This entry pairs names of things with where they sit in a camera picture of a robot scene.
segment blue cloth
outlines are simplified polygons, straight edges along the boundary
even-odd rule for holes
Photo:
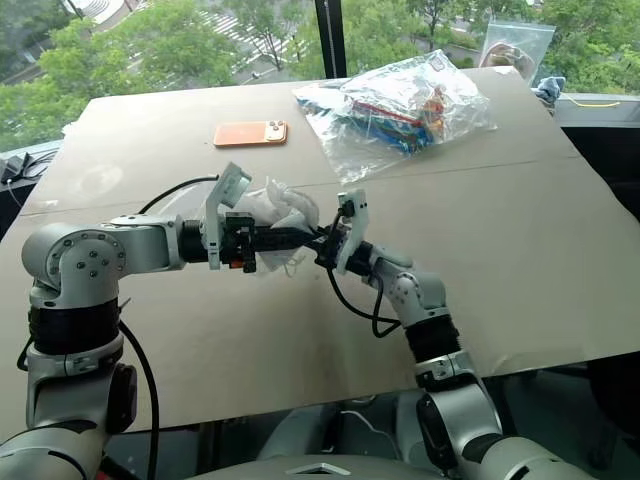
[[[564,77],[547,77],[540,80],[537,88],[532,88],[531,90],[536,97],[554,105],[560,97],[560,92],[562,92],[565,83],[567,83],[567,79]]]

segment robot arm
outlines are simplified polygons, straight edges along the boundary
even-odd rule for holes
[[[109,436],[133,422],[135,370],[118,363],[122,277],[178,270],[190,262],[251,272],[256,252],[303,245],[318,253],[320,266],[355,273],[383,289],[425,390],[417,412],[427,453],[443,472],[481,480],[590,478],[533,442],[502,436],[490,397],[458,343],[442,281],[410,258],[363,240],[363,191],[339,197],[343,224],[309,234],[256,227],[245,214],[221,215],[218,206],[233,206],[249,181],[230,165],[202,222],[125,215],[96,226],[49,225],[27,240],[22,258],[34,277],[33,344],[27,350],[30,430],[0,446],[0,479],[94,478]]]

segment table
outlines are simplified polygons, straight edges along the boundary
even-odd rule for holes
[[[515,73],[468,75],[492,101],[498,129],[434,147],[361,182],[367,239],[441,274],[480,374],[500,375],[640,347],[640,228]],[[26,237],[49,222],[100,222],[234,161],[312,196],[324,223],[343,190],[291,90],[299,84],[93,100],[0,245],[3,334],[0,438],[24,425]],[[283,147],[216,150],[223,122],[286,119]],[[239,271],[132,276],[124,318],[158,383],[163,427],[364,396],[414,385],[400,332],[384,340],[337,301],[311,252],[289,278]],[[346,295],[371,308],[353,276]],[[131,352],[125,360],[137,365]],[[148,428],[140,384],[135,429]]]

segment clear plastic bag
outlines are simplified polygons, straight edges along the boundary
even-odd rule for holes
[[[489,100],[441,50],[293,93],[342,183],[476,128],[495,128]]]
[[[555,30],[551,25],[494,20],[487,28],[479,66],[511,65],[531,84]]]

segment orange phone case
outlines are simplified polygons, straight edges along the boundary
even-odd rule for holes
[[[287,122],[282,120],[225,123],[216,129],[213,144],[216,147],[281,145],[287,141],[288,130]]]

